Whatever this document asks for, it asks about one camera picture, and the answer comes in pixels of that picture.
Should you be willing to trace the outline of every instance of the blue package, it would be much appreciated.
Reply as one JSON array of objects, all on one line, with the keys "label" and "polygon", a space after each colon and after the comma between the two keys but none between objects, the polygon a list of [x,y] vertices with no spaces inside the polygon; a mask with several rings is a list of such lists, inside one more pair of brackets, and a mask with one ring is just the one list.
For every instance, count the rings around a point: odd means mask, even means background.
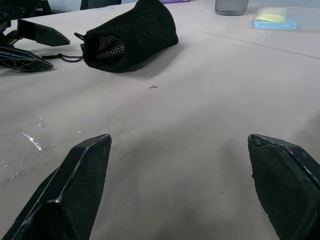
[{"label": "blue package", "polygon": [[297,19],[293,17],[286,17],[282,23],[271,21],[253,21],[255,29],[277,29],[277,30],[296,30],[298,27]]}]

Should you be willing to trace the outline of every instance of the white table surface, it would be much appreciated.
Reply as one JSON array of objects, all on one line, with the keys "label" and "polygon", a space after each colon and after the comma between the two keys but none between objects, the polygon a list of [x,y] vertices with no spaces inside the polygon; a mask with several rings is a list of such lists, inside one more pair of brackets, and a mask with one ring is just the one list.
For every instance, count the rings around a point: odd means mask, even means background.
[{"label": "white table surface", "polygon": [[[74,32],[133,6],[30,19],[71,45],[16,47],[80,55]],[[247,137],[281,138],[320,159],[320,34],[251,29],[257,5],[237,17],[214,14],[206,0],[167,7],[179,44],[138,71],[60,59],[43,73],[0,69],[0,237],[72,146],[110,133],[91,239],[278,239],[256,195]]]}]

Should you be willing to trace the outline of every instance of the chair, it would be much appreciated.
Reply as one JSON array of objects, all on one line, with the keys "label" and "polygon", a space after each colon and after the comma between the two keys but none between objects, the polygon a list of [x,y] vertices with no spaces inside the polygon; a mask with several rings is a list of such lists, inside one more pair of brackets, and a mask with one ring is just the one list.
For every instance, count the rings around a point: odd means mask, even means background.
[{"label": "chair", "polygon": [[119,4],[121,4],[121,0],[82,0],[80,10],[103,8]]},{"label": "chair", "polygon": [[[43,9],[41,14],[36,9]],[[52,14],[47,0],[0,0],[0,11],[6,12],[11,20]]]}]

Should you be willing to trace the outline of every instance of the glass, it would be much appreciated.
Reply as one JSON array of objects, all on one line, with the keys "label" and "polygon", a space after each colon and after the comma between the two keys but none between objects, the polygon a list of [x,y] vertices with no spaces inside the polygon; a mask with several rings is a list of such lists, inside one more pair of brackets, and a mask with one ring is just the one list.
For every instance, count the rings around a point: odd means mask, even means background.
[{"label": "glass", "polygon": [[220,15],[236,16],[247,11],[249,0],[215,0],[215,12]]}]

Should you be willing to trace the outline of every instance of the black mesh bag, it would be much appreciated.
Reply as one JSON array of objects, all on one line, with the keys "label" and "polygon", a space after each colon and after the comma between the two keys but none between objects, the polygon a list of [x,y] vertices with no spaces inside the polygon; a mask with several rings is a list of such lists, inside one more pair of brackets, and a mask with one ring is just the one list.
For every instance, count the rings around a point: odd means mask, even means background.
[{"label": "black mesh bag", "polygon": [[83,59],[92,68],[119,73],[178,43],[169,10],[159,0],[139,0],[135,7],[89,30]]}]

